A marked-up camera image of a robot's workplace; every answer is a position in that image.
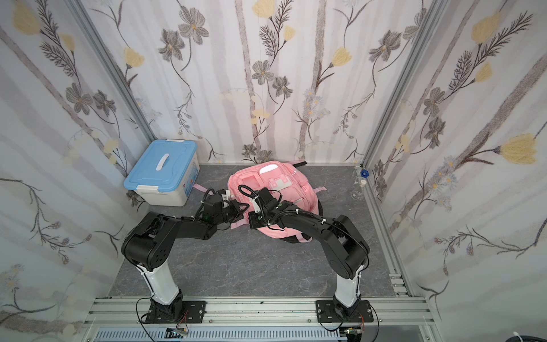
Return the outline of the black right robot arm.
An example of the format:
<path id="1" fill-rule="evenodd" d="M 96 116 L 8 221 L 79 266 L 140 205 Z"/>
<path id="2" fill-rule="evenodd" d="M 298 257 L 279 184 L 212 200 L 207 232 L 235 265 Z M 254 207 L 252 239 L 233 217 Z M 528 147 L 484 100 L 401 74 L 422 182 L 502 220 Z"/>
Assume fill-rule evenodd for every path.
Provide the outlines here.
<path id="1" fill-rule="evenodd" d="M 250 228 L 286 242 L 318 242 L 328 265 L 337 274 L 334 304 L 348 313 L 360 301 L 361 273 L 369 265 L 370 248 L 353 222 L 341 215 L 328 218 L 301 209 L 267 188 L 253 190 L 239 185 L 238 191 L 256 206 L 250 211 Z"/>

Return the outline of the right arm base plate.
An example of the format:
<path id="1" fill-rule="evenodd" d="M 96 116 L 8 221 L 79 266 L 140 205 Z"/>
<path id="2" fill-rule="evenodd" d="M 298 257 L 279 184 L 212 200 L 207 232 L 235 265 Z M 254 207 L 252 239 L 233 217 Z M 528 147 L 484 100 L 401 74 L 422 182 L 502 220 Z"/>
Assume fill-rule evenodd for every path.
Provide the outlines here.
<path id="1" fill-rule="evenodd" d="M 375 321 L 370 302 L 366 300 L 357 300 L 349 308 L 333 299 L 317 300 L 315 306 L 319 323 L 373 323 Z"/>

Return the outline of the pink school backpack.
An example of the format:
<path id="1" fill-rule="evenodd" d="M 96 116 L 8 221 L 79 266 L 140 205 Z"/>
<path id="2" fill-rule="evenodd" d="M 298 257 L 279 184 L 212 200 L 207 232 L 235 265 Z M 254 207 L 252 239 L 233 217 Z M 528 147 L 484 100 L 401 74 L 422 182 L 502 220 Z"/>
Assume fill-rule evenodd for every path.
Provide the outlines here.
<path id="1" fill-rule="evenodd" d="M 249 209 L 244 213 L 244 218 L 228 225 L 228 228 L 249 225 L 249 211 L 254 210 L 251 200 L 238 191 L 239 185 L 247 185 L 253 190 L 267 188 L 273 191 L 272 195 L 275 198 L 282 196 L 284 200 L 293 202 L 301 209 L 323 216 L 317 195 L 322 189 L 313 188 L 308 178 L 296 165 L 271 161 L 236 172 L 229 177 L 227 187 L 221 189 L 229 190 L 234 200 L 249 205 Z"/>

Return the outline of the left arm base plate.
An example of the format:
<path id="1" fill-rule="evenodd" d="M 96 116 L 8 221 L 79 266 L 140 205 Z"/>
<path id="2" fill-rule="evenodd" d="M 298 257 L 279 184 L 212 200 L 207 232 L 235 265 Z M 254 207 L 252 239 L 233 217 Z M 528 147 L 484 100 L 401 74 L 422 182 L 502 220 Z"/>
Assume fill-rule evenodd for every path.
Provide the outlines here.
<path id="1" fill-rule="evenodd" d="M 151 300 L 145 323 L 202 323 L 206 313 L 206 301 L 174 301 L 170 305 Z"/>

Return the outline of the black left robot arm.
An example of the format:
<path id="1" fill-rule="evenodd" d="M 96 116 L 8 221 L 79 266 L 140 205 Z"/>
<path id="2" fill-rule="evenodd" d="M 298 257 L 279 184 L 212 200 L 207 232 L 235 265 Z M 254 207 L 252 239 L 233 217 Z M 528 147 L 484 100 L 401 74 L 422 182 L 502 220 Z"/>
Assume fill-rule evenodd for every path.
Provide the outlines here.
<path id="1" fill-rule="evenodd" d="M 191 217 L 174 217 L 148 212 L 126 236 L 121 252 L 135 266 L 148 285 L 151 301 L 160 308 L 171 308 L 182 299 L 168 266 L 176 239 L 208 240 L 219 225 L 243 219 L 249 205 L 231 198 L 229 191 L 206 190 L 200 206 Z"/>

